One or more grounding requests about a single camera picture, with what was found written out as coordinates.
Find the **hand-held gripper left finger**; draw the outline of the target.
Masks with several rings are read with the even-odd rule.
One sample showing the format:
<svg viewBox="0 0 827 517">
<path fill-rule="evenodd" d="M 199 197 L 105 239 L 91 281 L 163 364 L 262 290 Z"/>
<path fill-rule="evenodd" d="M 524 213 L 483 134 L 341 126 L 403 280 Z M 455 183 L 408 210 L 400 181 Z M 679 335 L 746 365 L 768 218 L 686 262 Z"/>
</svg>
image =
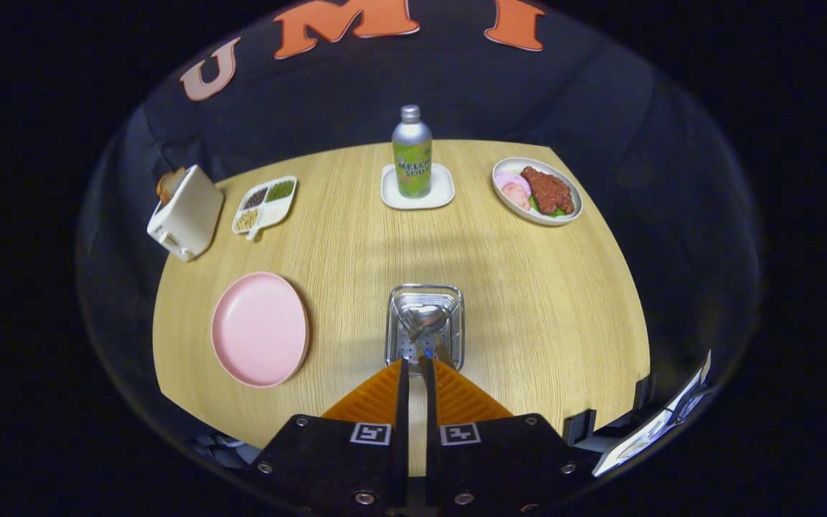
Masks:
<svg viewBox="0 0 827 517">
<path fill-rule="evenodd" d="M 253 483 L 298 514 L 389 514 L 406 503 L 409 363 L 395 360 L 319 416 L 296 414 Z"/>
</svg>

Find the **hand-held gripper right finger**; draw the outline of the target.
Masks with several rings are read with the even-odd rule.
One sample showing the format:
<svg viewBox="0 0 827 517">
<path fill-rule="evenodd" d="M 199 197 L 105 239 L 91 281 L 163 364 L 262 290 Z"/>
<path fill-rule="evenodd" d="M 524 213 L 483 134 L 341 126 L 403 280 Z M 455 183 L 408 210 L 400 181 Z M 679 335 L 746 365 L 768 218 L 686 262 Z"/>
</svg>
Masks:
<svg viewBox="0 0 827 517">
<path fill-rule="evenodd" d="M 424 360 L 426 499 L 440 514 L 560 514 L 591 492 L 597 456 L 537 413 L 515 415 L 439 360 Z"/>
</svg>

